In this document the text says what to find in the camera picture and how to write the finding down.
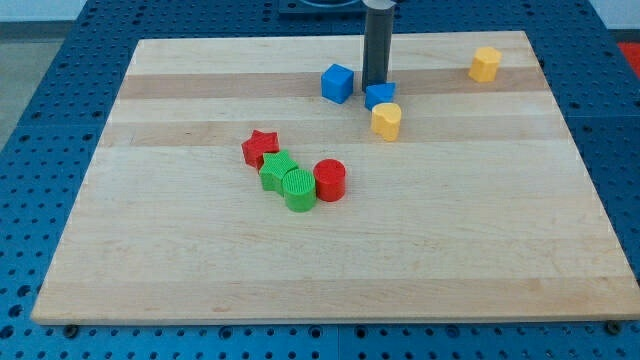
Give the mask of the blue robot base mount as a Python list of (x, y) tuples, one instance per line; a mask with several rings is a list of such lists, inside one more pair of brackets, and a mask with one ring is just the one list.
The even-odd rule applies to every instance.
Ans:
[(281, 17), (342, 16), (364, 14), (366, 7), (361, 0), (276, 0)]

